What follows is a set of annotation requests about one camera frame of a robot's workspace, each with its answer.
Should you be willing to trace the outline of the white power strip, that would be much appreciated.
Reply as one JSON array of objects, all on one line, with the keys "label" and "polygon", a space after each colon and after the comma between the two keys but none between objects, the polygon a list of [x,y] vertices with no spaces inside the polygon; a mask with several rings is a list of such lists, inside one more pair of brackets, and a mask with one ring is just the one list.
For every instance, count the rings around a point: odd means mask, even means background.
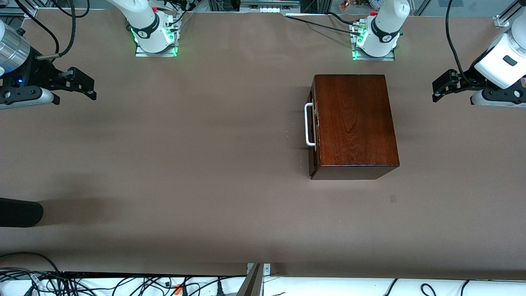
[{"label": "white power strip", "polygon": [[300,13],[300,0],[239,0],[240,12]]}]

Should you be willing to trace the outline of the aluminium frame profile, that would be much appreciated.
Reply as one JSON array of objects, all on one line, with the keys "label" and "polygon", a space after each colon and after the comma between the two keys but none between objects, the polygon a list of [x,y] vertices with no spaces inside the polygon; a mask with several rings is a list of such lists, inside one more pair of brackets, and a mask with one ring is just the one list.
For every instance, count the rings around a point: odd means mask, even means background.
[{"label": "aluminium frame profile", "polygon": [[36,15],[38,6],[34,6],[33,2],[25,2],[23,0],[21,5],[16,2],[0,2],[0,18],[8,17],[26,17],[27,15]]},{"label": "aluminium frame profile", "polygon": [[522,11],[521,0],[514,0],[507,8],[501,13],[492,17],[496,28],[507,28],[511,25],[513,20],[518,17]]}]

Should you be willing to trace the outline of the dark brown wooden cabinet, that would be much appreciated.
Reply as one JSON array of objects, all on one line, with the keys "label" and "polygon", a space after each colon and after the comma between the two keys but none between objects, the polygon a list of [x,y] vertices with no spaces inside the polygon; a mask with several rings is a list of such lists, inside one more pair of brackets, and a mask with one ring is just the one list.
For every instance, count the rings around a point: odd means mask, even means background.
[{"label": "dark brown wooden cabinet", "polygon": [[308,148],[312,180],[376,180],[400,167],[385,75],[318,74],[311,95],[320,140],[319,165]]}]

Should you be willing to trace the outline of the aluminium post with bracket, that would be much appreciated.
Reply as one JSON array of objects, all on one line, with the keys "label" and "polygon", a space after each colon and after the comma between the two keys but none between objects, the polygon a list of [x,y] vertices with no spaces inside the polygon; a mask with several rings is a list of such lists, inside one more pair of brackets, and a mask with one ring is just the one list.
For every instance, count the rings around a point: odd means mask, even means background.
[{"label": "aluminium post with bracket", "polygon": [[271,264],[247,264],[247,276],[235,296],[263,296],[263,279],[270,274]]}]

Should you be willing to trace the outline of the black cylindrical object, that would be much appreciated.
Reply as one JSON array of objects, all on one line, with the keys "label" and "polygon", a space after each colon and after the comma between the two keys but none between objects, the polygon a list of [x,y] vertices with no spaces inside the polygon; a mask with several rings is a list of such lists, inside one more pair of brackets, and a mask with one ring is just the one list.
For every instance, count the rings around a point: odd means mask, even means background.
[{"label": "black cylindrical object", "polygon": [[43,206],[38,202],[0,197],[0,227],[34,227],[43,215]]}]

